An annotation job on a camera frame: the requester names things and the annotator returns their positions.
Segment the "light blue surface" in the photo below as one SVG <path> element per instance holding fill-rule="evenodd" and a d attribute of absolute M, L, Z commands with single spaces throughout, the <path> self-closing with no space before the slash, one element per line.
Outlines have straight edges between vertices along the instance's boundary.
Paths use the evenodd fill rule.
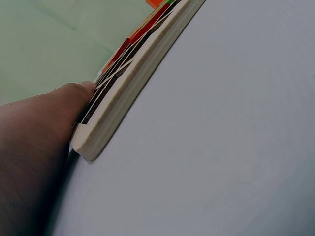
<path fill-rule="evenodd" d="M 315 1 L 207 0 L 53 235 L 315 235 Z"/>

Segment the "finger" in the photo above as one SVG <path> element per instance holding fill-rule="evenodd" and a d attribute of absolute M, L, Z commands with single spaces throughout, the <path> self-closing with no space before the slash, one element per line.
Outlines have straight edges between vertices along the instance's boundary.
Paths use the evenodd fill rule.
<path fill-rule="evenodd" d="M 95 84 L 85 81 L 80 84 L 66 84 L 48 95 L 61 108 L 60 112 L 63 113 L 65 118 L 73 124 L 91 100 L 94 92 Z"/>

